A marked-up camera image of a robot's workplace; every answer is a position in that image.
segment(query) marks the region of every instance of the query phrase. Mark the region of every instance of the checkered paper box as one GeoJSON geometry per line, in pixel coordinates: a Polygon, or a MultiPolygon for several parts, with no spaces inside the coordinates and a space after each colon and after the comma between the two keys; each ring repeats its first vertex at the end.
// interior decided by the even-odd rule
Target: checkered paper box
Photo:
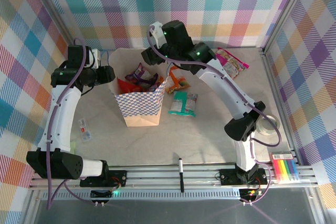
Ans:
{"type": "MultiPolygon", "coordinates": [[[[143,49],[119,48],[114,51],[109,60],[116,77],[123,80],[124,76],[137,69],[139,63],[152,74],[166,77],[166,64],[149,66],[141,56],[143,49]]],[[[109,83],[109,88],[117,100],[119,109],[128,127],[155,126],[160,122],[161,107],[165,91],[164,81],[154,92],[133,92],[120,94],[117,78],[109,83]]]]}

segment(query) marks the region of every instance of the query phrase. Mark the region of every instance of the green snack package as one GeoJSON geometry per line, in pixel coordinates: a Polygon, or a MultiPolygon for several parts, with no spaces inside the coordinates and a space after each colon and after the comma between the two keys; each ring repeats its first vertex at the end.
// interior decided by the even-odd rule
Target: green snack package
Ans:
{"type": "Polygon", "coordinates": [[[172,115],[196,116],[195,107],[197,96],[198,94],[182,91],[174,92],[174,101],[168,113],[172,115]]]}

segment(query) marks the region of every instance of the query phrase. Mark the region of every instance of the black marker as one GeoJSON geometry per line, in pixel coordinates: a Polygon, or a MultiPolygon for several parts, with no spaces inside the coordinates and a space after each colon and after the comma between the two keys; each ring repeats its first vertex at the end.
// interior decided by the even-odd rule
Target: black marker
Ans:
{"type": "Polygon", "coordinates": [[[181,185],[181,192],[184,193],[184,183],[183,183],[183,164],[182,159],[178,159],[178,169],[180,171],[180,185],[181,185]]]}

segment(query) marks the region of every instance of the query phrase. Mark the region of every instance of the colored marker set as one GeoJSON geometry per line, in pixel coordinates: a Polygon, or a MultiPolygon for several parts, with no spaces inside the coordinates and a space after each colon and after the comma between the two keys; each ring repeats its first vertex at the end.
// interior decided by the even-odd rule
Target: colored marker set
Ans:
{"type": "Polygon", "coordinates": [[[291,152],[271,153],[275,174],[279,183],[299,182],[299,174],[291,152]]]}

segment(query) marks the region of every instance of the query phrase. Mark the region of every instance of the orange package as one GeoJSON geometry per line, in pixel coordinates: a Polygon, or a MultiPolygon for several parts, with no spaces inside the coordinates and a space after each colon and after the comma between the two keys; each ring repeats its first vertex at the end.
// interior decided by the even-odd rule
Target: orange package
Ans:
{"type": "Polygon", "coordinates": [[[169,70],[169,76],[166,82],[166,91],[168,94],[176,90],[189,88],[190,85],[182,74],[182,71],[177,66],[172,66],[169,70]]]}

